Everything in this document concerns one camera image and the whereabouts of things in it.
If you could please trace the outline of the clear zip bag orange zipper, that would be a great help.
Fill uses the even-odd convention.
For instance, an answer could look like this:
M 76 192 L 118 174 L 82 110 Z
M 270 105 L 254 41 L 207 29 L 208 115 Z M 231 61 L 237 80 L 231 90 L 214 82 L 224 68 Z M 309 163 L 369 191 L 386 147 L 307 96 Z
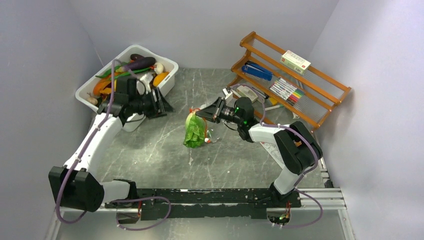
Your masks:
M 195 149 L 220 140 L 214 130 L 208 127 L 207 121 L 196 115 L 199 110 L 199 108 L 190 108 L 185 119 L 183 145 L 187 148 Z

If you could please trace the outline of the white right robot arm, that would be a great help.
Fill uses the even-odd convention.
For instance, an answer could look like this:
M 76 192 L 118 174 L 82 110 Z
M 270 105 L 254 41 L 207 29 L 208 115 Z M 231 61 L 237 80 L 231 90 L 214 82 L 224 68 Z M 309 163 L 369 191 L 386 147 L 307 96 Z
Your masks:
M 195 115 L 211 123 L 227 121 L 236 124 L 240 138 L 246 142 L 277 146 L 283 167 L 270 186 L 269 199 L 275 207 L 282 207 L 288 202 L 289 193 L 323 156 L 320 146 L 302 122 L 295 121 L 289 125 L 260 122 L 248 97 L 240 97 L 233 106 L 228 106 L 222 97 L 218 97 L 211 105 L 197 110 Z

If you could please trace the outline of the green napa cabbage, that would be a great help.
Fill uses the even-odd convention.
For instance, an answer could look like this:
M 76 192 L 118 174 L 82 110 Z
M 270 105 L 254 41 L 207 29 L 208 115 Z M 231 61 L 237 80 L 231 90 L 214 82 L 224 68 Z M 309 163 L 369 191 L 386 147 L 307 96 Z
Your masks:
M 185 120 L 185 136 L 183 145 L 187 148 L 198 148 L 205 143 L 207 124 L 203 118 L 195 115 L 195 111 L 188 114 Z

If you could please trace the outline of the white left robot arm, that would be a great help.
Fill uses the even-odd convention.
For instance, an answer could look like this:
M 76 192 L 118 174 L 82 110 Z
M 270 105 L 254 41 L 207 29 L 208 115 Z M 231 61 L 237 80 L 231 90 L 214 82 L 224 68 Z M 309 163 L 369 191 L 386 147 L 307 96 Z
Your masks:
M 115 201 L 126 208 L 134 207 L 139 200 L 135 182 L 100 182 L 96 178 L 98 167 L 113 138 L 125 126 L 136 128 L 140 119 L 163 117 L 171 111 L 158 87 L 147 90 L 147 84 L 136 78 L 118 78 L 114 94 L 99 105 L 95 122 L 76 153 L 48 174 L 56 208 L 95 212 L 102 204 Z

